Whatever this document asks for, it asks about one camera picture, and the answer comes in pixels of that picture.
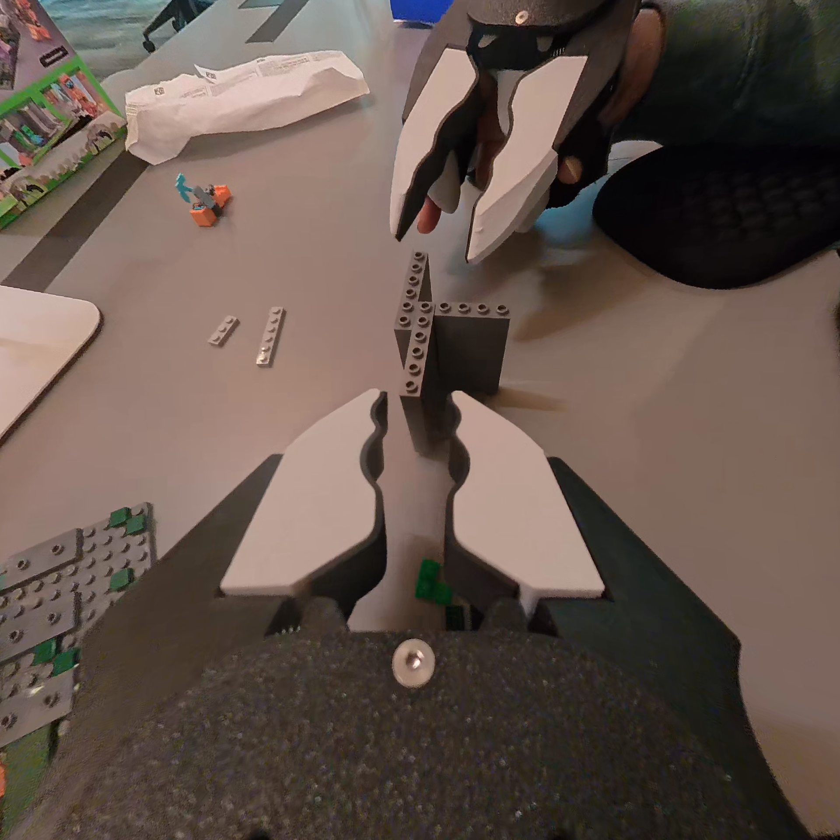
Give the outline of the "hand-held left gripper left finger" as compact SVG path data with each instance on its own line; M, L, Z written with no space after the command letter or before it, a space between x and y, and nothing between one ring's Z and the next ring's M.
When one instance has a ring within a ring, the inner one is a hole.
M382 580L387 395L370 389L287 448L220 582L226 595L323 596L350 615Z

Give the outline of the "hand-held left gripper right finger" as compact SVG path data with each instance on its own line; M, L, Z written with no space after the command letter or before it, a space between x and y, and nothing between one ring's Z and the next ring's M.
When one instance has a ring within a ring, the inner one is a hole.
M527 616L543 598L601 597L605 584L542 448L464 392L449 406L449 584L481 612L515 597Z

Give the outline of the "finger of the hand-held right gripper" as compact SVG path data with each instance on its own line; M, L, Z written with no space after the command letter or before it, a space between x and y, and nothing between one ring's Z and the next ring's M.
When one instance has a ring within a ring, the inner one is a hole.
M426 197L453 213L482 113L479 72L464 49L447 47L405 118L396 147L390 226L402 239Z
M494 71L499 123L507 134L472 215L470 264L512 233L527 231L547 206L559 167L553 144L586 61L585 56L559 56L530 72Z

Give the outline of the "small green corner plate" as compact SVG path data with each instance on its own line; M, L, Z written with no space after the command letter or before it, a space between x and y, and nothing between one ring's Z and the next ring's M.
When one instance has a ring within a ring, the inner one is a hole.
M443 565L430 558L423 558L419 565L414 596L418 601L438 606L450 606L453 602L452 588L444 581Z

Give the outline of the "dark grey cross wall piece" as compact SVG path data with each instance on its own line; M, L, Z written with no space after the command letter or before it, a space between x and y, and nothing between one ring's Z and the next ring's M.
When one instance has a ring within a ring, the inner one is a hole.
M418 454L433 455L448 437L450 393L497 393L509 321L505 305L433 299L428 254L412 253L394 334L402 363L400 402Z

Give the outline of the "person's right forearm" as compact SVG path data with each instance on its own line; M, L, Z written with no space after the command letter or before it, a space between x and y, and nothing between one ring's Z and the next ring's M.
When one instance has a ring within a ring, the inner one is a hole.
M838 145L838 1L644 2L664 39L616 140Z

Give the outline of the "person's right hand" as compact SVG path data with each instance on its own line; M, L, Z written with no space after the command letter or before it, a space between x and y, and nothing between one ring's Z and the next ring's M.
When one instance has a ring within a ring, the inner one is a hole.
M654 7L642 8L626 43L623 65L612 96L599 115L604 130L614 130L641 101L653 79L664 42L665 23L659 11ZM490 177L491 164L502 148L506 134L499 124L496 79L483 74L479 79L479 88L486 109L477 123L476 183L484 188Z

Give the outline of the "white paper bag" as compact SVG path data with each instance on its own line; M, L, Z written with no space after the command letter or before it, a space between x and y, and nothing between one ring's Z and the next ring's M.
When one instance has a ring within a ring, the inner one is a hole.
M361 70L341 51L266 56L225 70L129 91L127 150L150 164L175 158L200 135L282 128L368 94Z

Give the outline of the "long light grey plate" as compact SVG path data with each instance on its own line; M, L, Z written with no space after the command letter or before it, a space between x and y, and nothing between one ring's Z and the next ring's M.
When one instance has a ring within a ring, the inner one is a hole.
M269 309L256 357L256 364L259 368L270 368L273 364L285 315L286 310L283 307L271 307Z

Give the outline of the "black mesh cushion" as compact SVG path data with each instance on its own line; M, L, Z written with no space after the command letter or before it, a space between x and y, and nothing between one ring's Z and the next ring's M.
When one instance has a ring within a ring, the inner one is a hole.
M667 146L611 175L595 224L660 275L738 289L835 247L838 146Z

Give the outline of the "orange brick mini build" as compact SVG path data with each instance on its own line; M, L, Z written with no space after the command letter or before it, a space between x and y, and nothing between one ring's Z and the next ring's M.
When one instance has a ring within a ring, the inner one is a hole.
M191 218L201 228L211 228L216 224L232 196L226 185L209 185L206 188L188 185L183 173L177 175L175 189L190 206Z

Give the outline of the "grey brick build on baseplate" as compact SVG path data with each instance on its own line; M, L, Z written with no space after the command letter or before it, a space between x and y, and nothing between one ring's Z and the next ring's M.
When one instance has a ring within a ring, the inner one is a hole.
M54 757L76 698L82 639L155 561L152 506L142 502L2 562L2 838Z

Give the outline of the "green toy box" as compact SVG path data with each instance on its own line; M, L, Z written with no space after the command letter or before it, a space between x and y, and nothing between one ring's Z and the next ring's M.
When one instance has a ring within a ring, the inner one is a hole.
M126 125L39 2L1 2L1 228L125 136Z

